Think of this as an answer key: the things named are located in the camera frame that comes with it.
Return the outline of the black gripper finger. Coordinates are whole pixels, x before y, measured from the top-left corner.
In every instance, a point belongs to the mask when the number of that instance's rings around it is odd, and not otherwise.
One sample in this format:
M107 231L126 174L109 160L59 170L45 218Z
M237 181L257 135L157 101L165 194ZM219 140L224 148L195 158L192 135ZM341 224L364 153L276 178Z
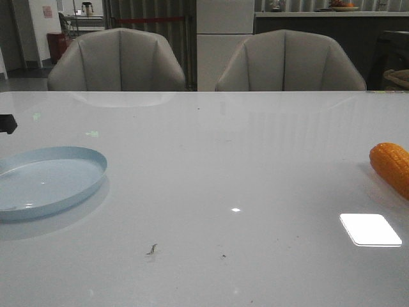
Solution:
M12 134L17 128L17 122L12 114L0 115L0 132Z

